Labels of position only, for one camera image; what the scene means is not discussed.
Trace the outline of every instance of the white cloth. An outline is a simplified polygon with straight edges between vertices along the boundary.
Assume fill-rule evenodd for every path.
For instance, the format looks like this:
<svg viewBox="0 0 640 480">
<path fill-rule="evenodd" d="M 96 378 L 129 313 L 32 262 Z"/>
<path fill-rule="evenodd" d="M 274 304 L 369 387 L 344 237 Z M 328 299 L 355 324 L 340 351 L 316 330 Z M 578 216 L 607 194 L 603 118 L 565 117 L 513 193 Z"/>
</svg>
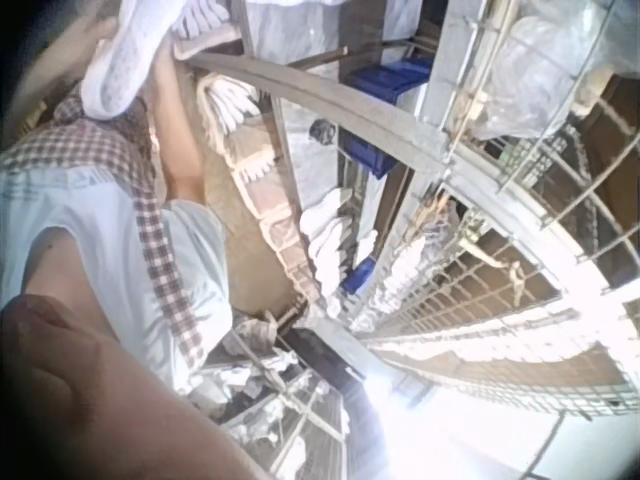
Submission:
<svg viewBox="0 0 640 480">
<path fill-rule="evenodd" d="M 102 168 L 0 173 L 0 308 L 21 293 L 36 238 L 47 228 L 76 240 L 89 283 L 121 345 L 170 388 L 191 390 L 187 363 L 153 291 L 128 188 Z M 205 351 L 231 329 L 224 231 L 185 200 L 162 210 Z"/>
</svg>

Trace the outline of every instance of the checkered scarf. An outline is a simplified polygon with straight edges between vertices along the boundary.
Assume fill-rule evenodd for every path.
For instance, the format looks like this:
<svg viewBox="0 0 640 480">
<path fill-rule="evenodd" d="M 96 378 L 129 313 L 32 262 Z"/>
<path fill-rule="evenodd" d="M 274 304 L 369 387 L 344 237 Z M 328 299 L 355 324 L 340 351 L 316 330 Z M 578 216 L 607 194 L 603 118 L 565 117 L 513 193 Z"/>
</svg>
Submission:
<svg viewBox="0 0 640 480">
<path fill-rule="evenodd" d="M 164 232 L 150 152 L 146 108 L 141 100 L 119 117 L 99 122 L 84 116 L 75 90 L 58 105 L 51 123 L 0 155 L 0 169 L 17 173 L 91 165 L 107 169 L 130 187 L 153 289 L 187 365 L 195 370 L 204 363 L 206 353 Z"/>
</svg>

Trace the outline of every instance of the blue plastic bin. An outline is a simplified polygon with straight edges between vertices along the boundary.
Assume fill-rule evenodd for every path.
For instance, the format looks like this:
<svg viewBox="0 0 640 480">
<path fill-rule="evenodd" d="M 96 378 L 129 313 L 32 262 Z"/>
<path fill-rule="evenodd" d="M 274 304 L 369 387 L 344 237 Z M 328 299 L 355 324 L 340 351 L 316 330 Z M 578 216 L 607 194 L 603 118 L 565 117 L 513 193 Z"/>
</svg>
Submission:
<svg viewBox="0 0 640 480">
<path fill-rule="evenodd" d="M 354 295 L 371 276 L 374 268 L 376 268 L 376 259 L 373 257 L 365 258 L 360 262 L 360 265 L 342 281 L 344 291 L 350 295 Z"/>
<path fill-rule="evenodd" d="M 409 58 L 389 65 L 376 65 L 352 72 L 345 84 L 384 102 L 395 105 L 398 97 L 429 81 L 433 60 Z M 376 178 L 384 177 L 398 161 L 360 137 L 346 132 L 345 152 Z"/>
</svg>

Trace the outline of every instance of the worker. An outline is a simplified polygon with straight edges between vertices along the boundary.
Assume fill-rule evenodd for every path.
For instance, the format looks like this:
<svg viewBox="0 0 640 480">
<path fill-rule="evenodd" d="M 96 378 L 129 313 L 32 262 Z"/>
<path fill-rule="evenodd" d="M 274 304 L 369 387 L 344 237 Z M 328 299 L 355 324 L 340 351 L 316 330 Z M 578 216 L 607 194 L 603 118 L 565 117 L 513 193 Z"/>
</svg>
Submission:
<svg viewBox="0 0 640 480">
<path fill-rule="evenodd" d="M 60 80 L 82 76 L 114 19 L 75 21 L 3 115 L 0 309 L 3 386 L 79 478 L 256 478 L 217 427 L 180 398 L 231 325 L 223 228 L 170 40 L 150 72 L 166 179 L 160 207 L 147 105 L 94 121 L 78 88 L 9 145 Z"/>
</svg>

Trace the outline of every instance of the blue crate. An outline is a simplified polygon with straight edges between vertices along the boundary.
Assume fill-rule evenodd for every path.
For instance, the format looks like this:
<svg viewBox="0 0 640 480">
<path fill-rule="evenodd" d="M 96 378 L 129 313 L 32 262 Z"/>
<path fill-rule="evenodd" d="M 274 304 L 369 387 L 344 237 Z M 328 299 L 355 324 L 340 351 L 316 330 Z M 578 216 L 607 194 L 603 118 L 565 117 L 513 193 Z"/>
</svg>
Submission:
<svg viewBox="0 0 640 480">
<path fill-rule="evenodd" d="M 398 97 L 429 81 L 433 60 L 409 58 L 389 65 L 376 65 L 352 72 L 345 84 L 379 100 L 395 105 Z M 345 152 L 380 179 L 398 163 L 382 150 L 351 132 L 345 133 Z"/>
<path fill-rule="evenodd" d="M 358 265 L 347 278 L 342 281 L 342 288 L 350 295 L 354 295 L 364 282 L 371 276 L 374 268 L 376 268 L 376 260 L 373 257 L 367 257 L 360 265 Z"/>
</svg>

